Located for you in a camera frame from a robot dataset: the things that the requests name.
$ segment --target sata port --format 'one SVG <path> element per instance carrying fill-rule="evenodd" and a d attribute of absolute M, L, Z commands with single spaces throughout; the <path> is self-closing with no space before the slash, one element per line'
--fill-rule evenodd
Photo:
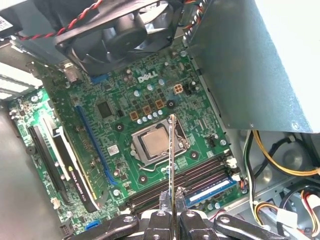
<path fill-rule="evenodd" d="M 101 221 L 100 220 L 95 220 L 95 221 L 92 221 L 90 223 L 88 223 L 85 227 L 84 227 L 84 230 L 89 230 L 89 229 L 92 229 L 92 228 L 95 228 L 96 226 L 100 225 L 101 224 Z"/>

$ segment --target blue sata port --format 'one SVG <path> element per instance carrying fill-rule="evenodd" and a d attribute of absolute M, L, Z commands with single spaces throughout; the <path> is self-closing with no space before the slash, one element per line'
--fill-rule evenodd
<path fill-rule="evenodd" d="M 88 223 L 85 227 L 84 227 L 84 230 L 89 230 L 89 229 L 92 229 L 98 225 L 101 224 L 101 221 L 100 220 L 95 220 L 95 221 L 92 221 L 90 223 Z"/>
<path fill-rule="evenodd" d="M 227 177 L 223 180 L 210 184 L 192 194 L 188 194 L 185 197 L 186 205 L 188 208 L 190 208 L 208 198 L 213 197 L 214 195 L 222 193 L 223 191 L 235 186 L 236 184 L 237 182 L 232 180 L 232 178 L 230 177 Z"/>
<path fill-rule="evenodd" d="M 91 82 L 93 84 L 99 84 L 104 80 L 108 80 L 109 79 L 109 75 L 108 74 L 103 74 L 103 75 L 100 75 L 100 76 L 91 76 L 90 79 L 91 79 Z"/>

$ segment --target green circuit board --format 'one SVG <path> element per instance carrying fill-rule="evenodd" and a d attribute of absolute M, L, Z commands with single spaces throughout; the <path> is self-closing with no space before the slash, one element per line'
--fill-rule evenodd
<path fill-rule="evenodd" d="M 93 83 L 85 74 L 82 79 L 70 83 L 54 66 L 35 63 L 35 67 L 45 89 L 12 101 L 9 108 L 17 111 L 16 125 L 26 146 L 33 144 L 27 127 L 43 127 L 44 116 L 56 127 L 63 126 L 95 199 L 103 199 L 99 211 L 88 213 L 75 187 L 65 181 L 72 204 L 64 204 L 41 159 L 32 156 L 49 197 L 61 202 L 57 209 L 60 220 L 70 219 L 72 213 L 71 221 L 77 234 L 93 220 L 120 214 L 118 207 L 130 196 L 168 179 L 167 161 L 144 167 L 133 154 L 132 135 L 141 129 L 166 120 L 170 114 L 176 115 L 188 144 L 186 152 L 175 159 L 177 174 L 229 149 L 228 144 L 221 144 L 226 140 L 225 134 L 180 40 L 143 60 L 110 72 L 99 83 Z M 111 184 L 106 177 L 103 160 L 97 155 L 76 106 L 83 109 L 116 184 Z M 208 137 L 212 135 L 215 138 L 210 143 Z M 234 186 L 219 202 L 227 204 L 240 196 L 239 187 Z"/>

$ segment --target black pcie slot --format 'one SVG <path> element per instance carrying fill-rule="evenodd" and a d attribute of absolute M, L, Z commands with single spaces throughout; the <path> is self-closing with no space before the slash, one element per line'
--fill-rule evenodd
<path fill-rule="evenodd" d="M 194 183 L 190 186 L 184 186 L 186 188 L 187 195 L 192 194 L 199 189 L 203 187 L 203 185 L 210 185 L 216 182 L 219 182 L 227 177 L 227 174 L 225 173 L 224 169 L 222 169 L 220 172 L 217 172 L 216 174 L 212 176 L 208 176 L 205 179 L 201 180 L 200 184 Z M 154 196 L 149 199 L 149 201 L 146 201 L 144 205 L 141 207 L 135 207 L 134 213 L 139 215 L 142 212 L 150 209 L 158 209 L 159 208 L 159 194 L 157 196 Z"/>
<path fill-rule="evenodd" d="M 50 155 L 50 152 L 48 150 L 48 147 L 46 145 L 44 138 L 41 135 L 39 127 L 30 126 L 30 127 L 28 127 L 28 132 L 29 132 L 30 136 L 32 137 L 35 148 L 41 157 L 41 160 L 45 166 L 45 169 L 51 179 L 51 182 L 52 182 L 55 190 L 58 193 L 60 193 L 63 201 L 68 203 L 69 201 L 68 201 L 66 187 L 60 178 L 60 174 L 59 174 L 57 168 L 55 167 L 55 162 Z"/>
<path fill-rule="evenodd" d="M 202 163 L 201 165 L 197 166 L 196 168 L 187 170 L 186 172 L 179 173 L 175 176 L 175 184 L 179 185 L 182 183 L 183 180 L 193 181 L 194 179 L 199 178 L 199 176 L 204 176 L 208 173 L 211 173 L 212 171 L 217 170 L 217 168 L 223 168 L 224 166 L 221 166 L 221 159 L 213 159 L 210 161 L 207 161 L 205 163 Z M 168 181 L 162 181 L 158 183 L 157 185 L 139 193 L 130 198 L 130 202 L 132 203 L 139 203 L 143 202 L 145 199 L 150 199 L 150 195 L 158 195 L 160 192 L 165 191 Z"/>

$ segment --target white wire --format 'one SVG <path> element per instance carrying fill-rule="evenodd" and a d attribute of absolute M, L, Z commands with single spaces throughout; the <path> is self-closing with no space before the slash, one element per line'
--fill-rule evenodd
<path fill-rule="evenodd" d="M 254 220 L 255 220 L 257 223 L 259 223 L 258 220 L 257 220 L 257 218 L 256 218 L 255 210 L 254 210 L 254 206 L 253 206 L 253 204 L 254 204 L 254 199 L 253 199 L 253 197 L 252 197 L 252 192 L 253 192 L 252 176 L 250 175 L 249 168 L 248 168 L 247 163 L 246 163 L 246 160 L 245 160 L 245 155 L 246 155 L 246 152 L 247 152 L 247 147 L 248 147 L 248 141 L 249 141 L 250 133 L 251 133 L 251 130 L 249 130 L 249 131 L 247 132 L 247 134 L 246 134 L 246 138 L 245 138 L 244 146 L 243 146 L 242 156 L 243 156 L 243 160 L 244 160 L 246 175 L 247 175 L 248 182 L 249 182 L 249 205 L 250 205 L 250 209 L 251 209 L 251 212 L 252 212 L 252 215 L 253 215 Z"/>

